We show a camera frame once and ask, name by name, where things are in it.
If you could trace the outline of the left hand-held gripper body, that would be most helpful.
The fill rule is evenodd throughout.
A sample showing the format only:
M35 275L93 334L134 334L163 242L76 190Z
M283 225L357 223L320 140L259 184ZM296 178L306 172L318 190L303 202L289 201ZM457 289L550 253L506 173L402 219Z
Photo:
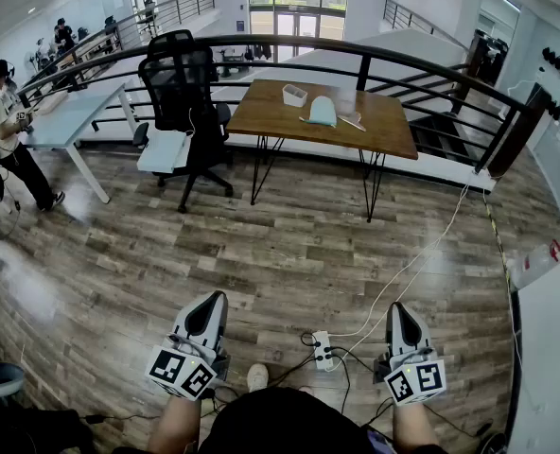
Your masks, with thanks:
M220 344L210 348L171 333L152 348L145 376L167 393L196 401L226 380L230 358Z

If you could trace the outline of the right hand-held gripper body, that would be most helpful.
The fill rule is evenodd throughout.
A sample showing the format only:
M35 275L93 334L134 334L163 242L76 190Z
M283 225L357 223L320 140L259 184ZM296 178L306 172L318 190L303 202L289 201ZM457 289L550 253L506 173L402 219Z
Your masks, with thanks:
M383 382L396 405L424 403L446 391L446 369L435 349L390 357L374 362L374 383Z

